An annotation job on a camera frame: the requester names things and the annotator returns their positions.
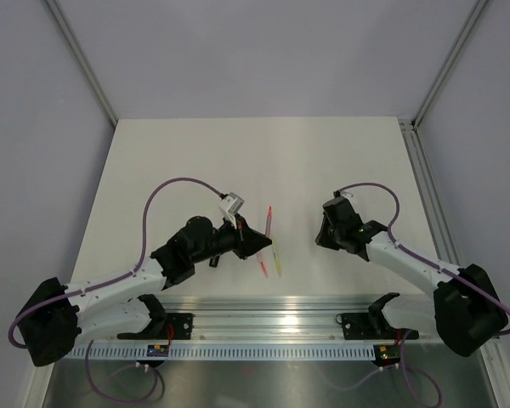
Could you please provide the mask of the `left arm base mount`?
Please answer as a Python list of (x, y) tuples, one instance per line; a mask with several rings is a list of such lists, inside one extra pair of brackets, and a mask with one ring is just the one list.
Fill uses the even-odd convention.
[(147, 360), (140, 360), (142, 365), (157, 368), (164, 360), (157, 357), (168, 357), (174, 340), (190, 340), (194, 315), (189, 313), (170, 313), (161, 329), (153, 330), (148, 326), (140, 333), (121, 333), (119, 340), (148, 341)]

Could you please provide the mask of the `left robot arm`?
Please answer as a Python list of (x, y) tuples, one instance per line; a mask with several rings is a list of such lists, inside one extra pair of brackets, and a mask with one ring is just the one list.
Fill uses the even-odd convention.
[(158, 294), (193, 276), (199, 263), (227, 252), (247, 259), (271, 243), (241, 215), (219, 228), (208, 218), (193, 217), (131, 271), (95, 282), (43, 281), (17, 314), (14, 329), (36, 367), (62, 359), (79, 343), (105, 337), (159, 337), (166, 330), (167, 313)]

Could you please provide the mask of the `grey purple marker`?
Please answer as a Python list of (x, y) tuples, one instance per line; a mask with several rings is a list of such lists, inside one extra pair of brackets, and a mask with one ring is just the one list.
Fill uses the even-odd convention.
[(269, 238), (271, 236), (272, 218), (273, 218), (273, 208), (272, 208), (272, 206), (269, 206), (267, 215), (266, 215), (265, 230), (264, 230), (265, 236), (267, 236)]

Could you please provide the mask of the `thin red pen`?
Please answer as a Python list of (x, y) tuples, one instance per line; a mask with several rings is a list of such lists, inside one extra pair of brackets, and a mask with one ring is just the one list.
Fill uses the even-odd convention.
[(264, 262), (263, 254), (261, 252), (257, 252), (256, 258), (257, 258), (257, 261), (261, 267), (261, 270), (263, 271), (264, 277), (269, 278), (269, 272), (268, 272), (266, 264)]

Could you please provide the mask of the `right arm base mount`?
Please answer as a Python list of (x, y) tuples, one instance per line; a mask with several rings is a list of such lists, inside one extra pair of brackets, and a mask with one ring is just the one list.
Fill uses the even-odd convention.
[(395, 366), (400, 363), (400, 345), (405, 339), (417, 340), (418, 331), (411, 331), (406, 337), (406, 329), (394, 329), (384, 326), (375, 328), (369, 320), (367, 312), (341, 313), (335, 316), (335, 322), (343, 331), (345, 340), (375, 341), (373, 346), (377, 367)]

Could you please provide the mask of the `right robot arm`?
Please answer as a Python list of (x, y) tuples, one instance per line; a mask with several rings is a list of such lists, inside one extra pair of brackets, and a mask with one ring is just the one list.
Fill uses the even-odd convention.
[(381, 338), (411, 330), (438, 337), (451, 351), (468, 357), (507, 326), (507, 313), (490, 277), (476, 264), (467, 267), (425, 258), (393, 241), (388, 227), (363, 222), (350, 201), (340, 195), (323, 207), (318, 246), (343, 250), (377, 264), (408, 281), (425, 299), (390, 292), (368, 308), (371, 331)]

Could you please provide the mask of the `yellow highlighter pen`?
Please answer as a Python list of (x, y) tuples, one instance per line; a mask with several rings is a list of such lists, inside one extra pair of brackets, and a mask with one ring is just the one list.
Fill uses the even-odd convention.
[(272, 238), (272, 253), (273, 253), (273, 257), (274, 257), (274, 261), (275, 261), (276, 273), (281, 278), (282, 277), (281, 261), (280, 261), (276, 241), (274, 238)]

